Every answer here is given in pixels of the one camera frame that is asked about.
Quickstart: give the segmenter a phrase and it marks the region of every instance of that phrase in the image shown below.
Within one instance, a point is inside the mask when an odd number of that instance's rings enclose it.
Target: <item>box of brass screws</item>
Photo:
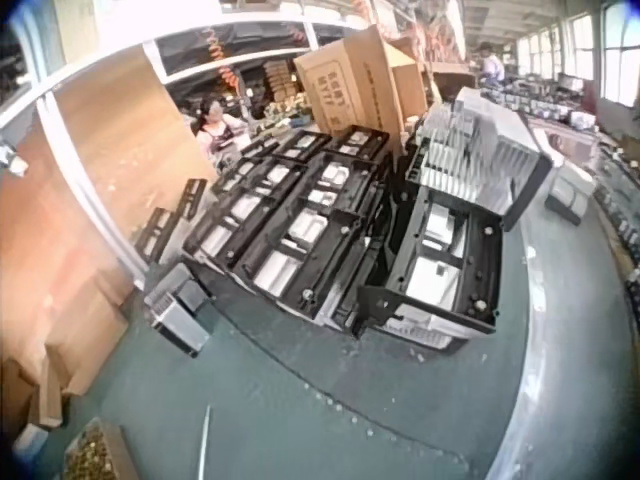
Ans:
[[[139,480],[122,429],[94,418],[65,452],[65,480]]]

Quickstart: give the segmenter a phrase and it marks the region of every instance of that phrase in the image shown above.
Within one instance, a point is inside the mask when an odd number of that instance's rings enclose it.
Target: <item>ceiling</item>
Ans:
[[[561,0],[462,0],[467,46],[511,43],[561,17]]]

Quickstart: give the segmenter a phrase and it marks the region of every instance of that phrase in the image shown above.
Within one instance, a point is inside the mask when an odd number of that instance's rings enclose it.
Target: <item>gray floor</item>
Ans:
[[[493,478],[615,478],[601,467],[636,432],[622,287],[593,212],[579,228],[539,199],[528,213],[505,239],[498,332],[449,355],[377,332],[354,341],[220,279],[224,314],[202,313],[213,335],[196,360],[136,315],[51,435],[41,475],[59,471],[69,440],[99,415],[124,426],[142,478],[194,477],[211,404],[207,478],[484,478],[496,453]],[[536,251],[529,271],[525,244]],[[534,294],[527,338],[532,277],[544,300]]]

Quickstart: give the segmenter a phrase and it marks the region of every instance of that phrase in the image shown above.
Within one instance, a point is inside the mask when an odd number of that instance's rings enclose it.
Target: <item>screw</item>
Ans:
[[[473,304],[473,306],[479,312],[484,312],[487,309],[487,303],[484,300],[478,300],[476,303]]]

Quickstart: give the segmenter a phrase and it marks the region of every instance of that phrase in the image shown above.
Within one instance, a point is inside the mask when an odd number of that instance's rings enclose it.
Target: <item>orange partition wall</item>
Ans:
[[[101,61],[55,96],[84,167],[125,237],[155,207],[174,210],[189,178],[215,177],[142,47]]]
[[[27,175],[0,183],[0,334],[3,357],[37,380],[45,340],[78,292],[115,305],[132,283],[64,181],[37,115],[17,150]]]

